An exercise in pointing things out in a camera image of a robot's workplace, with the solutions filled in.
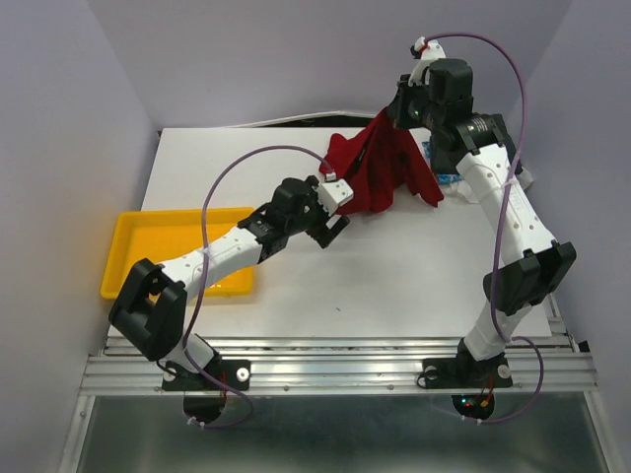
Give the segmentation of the red skirt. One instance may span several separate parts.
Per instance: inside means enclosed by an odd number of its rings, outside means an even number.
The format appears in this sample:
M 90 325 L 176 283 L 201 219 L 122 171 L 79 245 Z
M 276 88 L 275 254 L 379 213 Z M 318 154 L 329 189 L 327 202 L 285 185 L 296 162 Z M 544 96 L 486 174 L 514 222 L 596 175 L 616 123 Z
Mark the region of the red skirt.
M 444 200 L 411 133 L 394 127 L 384 110 L 352 138 L 332 134 L 325 160 L 319 171 L 325 174 L 333 169 L 354 192 L 337 211 L 339 215 L 386 211 L 401 185 L 432 207 Z

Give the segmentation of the dark grey dotted skirt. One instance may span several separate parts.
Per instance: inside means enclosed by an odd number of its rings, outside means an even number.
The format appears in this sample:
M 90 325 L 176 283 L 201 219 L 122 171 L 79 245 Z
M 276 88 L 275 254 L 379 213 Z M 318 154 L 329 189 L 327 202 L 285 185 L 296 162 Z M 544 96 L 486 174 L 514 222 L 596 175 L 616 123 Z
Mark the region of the dark grey dotted skirt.
M 430 169 L 433 174 L 458 175 L 456 164 L 461 160 L 458 151 L 441 148 L 434 138 L 429 141 Z

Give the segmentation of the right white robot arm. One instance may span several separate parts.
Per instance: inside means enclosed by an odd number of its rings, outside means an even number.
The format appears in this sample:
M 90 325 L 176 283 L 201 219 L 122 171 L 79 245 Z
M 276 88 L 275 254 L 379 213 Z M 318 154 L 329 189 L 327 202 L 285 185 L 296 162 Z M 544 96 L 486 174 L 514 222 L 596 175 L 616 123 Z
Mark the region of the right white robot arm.
M 400 77 L 387 108 L 395 127 L 430 132 L 430 167 L 466 182 L 496 233 L 486 304 L 451 359 L 426 359 L 418 381 L 430 389 L 512 384 L 505 358 L 511 336 L 552 293 L 577 258 L 544 226 L 517 176 L 515 146 L 499 114 L 473 110 L 473 72 L 462 59 L 422 59 Z

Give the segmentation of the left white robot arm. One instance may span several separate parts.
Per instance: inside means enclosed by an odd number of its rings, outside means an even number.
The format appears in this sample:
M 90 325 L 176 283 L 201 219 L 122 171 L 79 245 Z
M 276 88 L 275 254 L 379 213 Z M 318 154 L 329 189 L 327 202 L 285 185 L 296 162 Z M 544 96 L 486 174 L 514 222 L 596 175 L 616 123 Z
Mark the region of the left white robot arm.
M 185 328 L 187 304 L 201 303 L 208 287 L 277 254 L 290 237 L 307 234 L 328 247 L 349 223 L 334 215 L 353 196 L 343 179 L 284 179 L 269 202 L 218 239 L 164 262 L 137 261 L 113 303 L 109 323 L 148 361 L 171 362 L 185 369 L 196 387 L 212 386 L 219 378 L 219 354 Z

